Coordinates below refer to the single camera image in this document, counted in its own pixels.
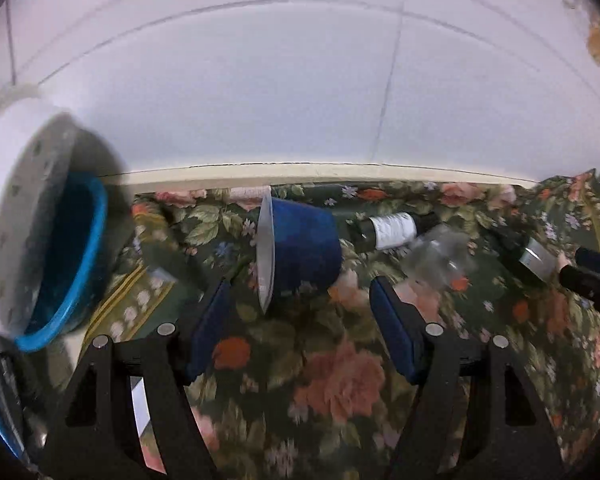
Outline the small dark labelled bottle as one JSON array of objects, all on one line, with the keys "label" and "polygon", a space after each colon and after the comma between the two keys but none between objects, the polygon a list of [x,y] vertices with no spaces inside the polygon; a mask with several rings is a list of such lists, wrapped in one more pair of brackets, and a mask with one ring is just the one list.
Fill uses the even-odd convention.
[{"label": "small dark labelled bottle", "polygon": [[419,235],[427,233],[439,223],[439,216],[435,212],[397,212],[352,221],[348,224],[348,232],[357,252],[374,252],[411,244]]}]

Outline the blue coffee capsule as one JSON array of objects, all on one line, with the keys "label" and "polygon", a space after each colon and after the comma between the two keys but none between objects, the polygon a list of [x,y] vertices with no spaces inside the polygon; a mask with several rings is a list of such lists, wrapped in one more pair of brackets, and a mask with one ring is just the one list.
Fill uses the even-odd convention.
[{"label": "blue coffee capsule", "polygon": [[278,314],[290,297],[329,289],[342,263],[334,216],[326,209],[265,195],[257,224],[256,263],[265,315]]}]

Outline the blue plastic basin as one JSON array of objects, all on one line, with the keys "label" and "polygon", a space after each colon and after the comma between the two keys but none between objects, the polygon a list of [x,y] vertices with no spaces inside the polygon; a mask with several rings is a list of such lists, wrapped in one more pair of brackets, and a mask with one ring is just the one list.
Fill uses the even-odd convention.
[{"label": "blue plastic basin", "polygon": [[108,195],[98,177],[68,175],[56,209],[44,273],[32,318],[16,338],[37,352],[81,325],[102,293]]}]

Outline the floral green tablecloth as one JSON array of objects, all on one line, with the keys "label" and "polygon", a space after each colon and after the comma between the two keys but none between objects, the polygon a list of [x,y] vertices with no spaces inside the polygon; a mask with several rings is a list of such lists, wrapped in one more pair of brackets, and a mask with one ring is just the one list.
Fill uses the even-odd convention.
[{"label": "floral green tablecloth", "polygon": [[398,211],[435,212],[466,232],[474,272],[430,292],[401,269],[402,252],[357,252],[340,238],[341,272],[324,292],[303,286],[279,318],[266,318],[254,263],[262,188],[140,194],[87,336],[116,341],[175,320],[187,300],[235,264],[237,304],[209,366],[187,388],[199,430],[230,479],[375,479],[398,442],[415,390],[394,368],[370,313],[370,281],[383,275],[428,321],[464,339],[504,335],[524,363],[567,463],[600,428],[600,315],[557,282],[525,285],[483,237],[518,220],[571,262],[600,252],[600,180],[593,171],[534,188],[466,182],[300,183],[272,195],[328,209],[342,224]]}]

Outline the white perforated colander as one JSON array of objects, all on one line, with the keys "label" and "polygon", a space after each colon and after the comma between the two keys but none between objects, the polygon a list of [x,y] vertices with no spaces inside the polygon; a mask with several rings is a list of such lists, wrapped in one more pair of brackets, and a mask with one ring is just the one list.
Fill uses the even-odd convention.
[{"label": "white perforated colander", "polygon": [[38,300],[52,221],[68,174],[117,174],[119,156],[39,88],[0,94],[0,335],[24,333]]}]

